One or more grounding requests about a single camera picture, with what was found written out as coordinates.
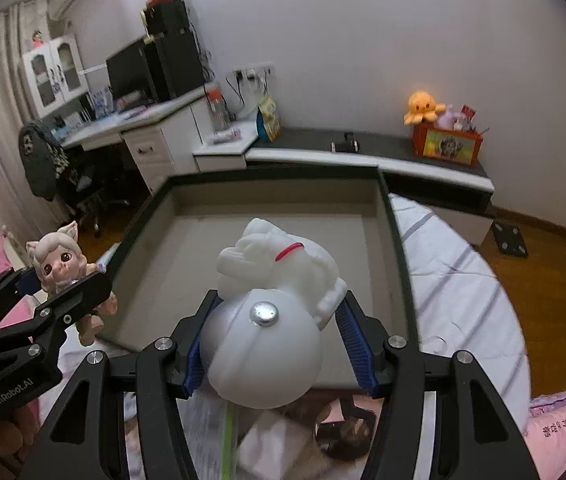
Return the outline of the left hand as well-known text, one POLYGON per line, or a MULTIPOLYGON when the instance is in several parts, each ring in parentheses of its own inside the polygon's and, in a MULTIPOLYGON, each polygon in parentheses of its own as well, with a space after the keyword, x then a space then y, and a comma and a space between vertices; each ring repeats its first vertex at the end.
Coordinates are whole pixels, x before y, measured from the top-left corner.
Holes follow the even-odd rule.
POLYGON ((18 478, 38 430, 38 418, 28 405, 0 420, 0 479, 18 478))

